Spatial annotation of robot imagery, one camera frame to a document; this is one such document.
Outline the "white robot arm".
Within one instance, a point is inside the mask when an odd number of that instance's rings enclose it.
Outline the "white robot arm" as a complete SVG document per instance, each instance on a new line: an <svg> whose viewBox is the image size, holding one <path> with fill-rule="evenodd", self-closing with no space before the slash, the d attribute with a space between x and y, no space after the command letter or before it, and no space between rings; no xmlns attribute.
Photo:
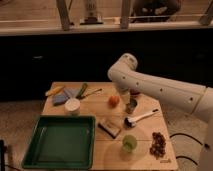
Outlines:
<svg viewBox="0 0 213 171"><path fill-rule="evenodd" d="M197 171L213 171L213 88L151 76L136 71L138 61L124 53L108 70L108 78L120 92L134 90L166 101L206 122L207 132Z"/></svg>

